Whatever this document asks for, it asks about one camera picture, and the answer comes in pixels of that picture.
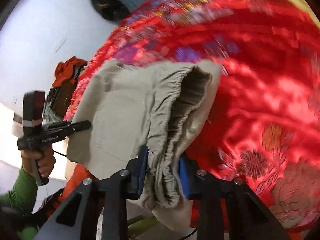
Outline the person's left hand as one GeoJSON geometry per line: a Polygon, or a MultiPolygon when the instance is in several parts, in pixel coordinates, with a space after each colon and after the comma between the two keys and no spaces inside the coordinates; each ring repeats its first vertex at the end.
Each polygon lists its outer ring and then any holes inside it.
{"type": "Polygon", "coordinates": [[[32,160],[36,160],[38,164],[38,172],[42,178],[48,178],[51,174],[54,164],[56,162],[52,145],[46,146],[43,152],[33,151],[30,149],[21,151],[22,168],[23,170],[33,176],[32,160]]]}

